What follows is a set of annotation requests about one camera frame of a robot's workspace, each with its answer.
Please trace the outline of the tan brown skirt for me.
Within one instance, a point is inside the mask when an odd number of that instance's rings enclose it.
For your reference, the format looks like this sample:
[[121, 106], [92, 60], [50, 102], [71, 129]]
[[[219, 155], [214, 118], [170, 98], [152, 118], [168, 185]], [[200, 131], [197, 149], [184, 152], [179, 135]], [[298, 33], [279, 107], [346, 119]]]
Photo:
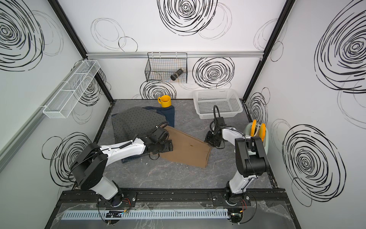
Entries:
[[167, 126], [165, 130], [169, 132], [173, 151], [161, 153], [161, 158], [194, 167], [207, 167], [212, 149], [207, 143], [170, 126]]

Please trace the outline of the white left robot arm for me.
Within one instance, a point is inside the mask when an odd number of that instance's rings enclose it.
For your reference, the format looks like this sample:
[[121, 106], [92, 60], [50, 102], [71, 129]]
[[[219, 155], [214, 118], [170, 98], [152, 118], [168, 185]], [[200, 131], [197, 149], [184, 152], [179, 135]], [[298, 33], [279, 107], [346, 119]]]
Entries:
[[104, 176], [105, 168], [125, 158], [173, 151], [169, 132], [162, 127], [147, 135], [114, 145], [89, 144], [70, 166], [70, 174], [83, 191], [92, 190], [101, 195], [112, 207], [119, 207], [125, 197], [118, 185]]

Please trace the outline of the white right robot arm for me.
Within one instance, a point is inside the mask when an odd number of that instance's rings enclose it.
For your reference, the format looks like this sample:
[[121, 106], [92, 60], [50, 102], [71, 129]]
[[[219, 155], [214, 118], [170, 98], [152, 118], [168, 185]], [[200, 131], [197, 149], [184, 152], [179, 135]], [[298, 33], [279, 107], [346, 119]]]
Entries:
[[265, 149], [266, 125], [254, 120], [246, 135], [226, 125], [223, 117], [216, 117], [210, 123], [205, 142], [212, 148], [223, 149], [225, 143], [234, 146], [236, 173], [225, 188], [225, 199], [229, 205], [249, 202], [246, 191], [251, 182], [270, 168]]

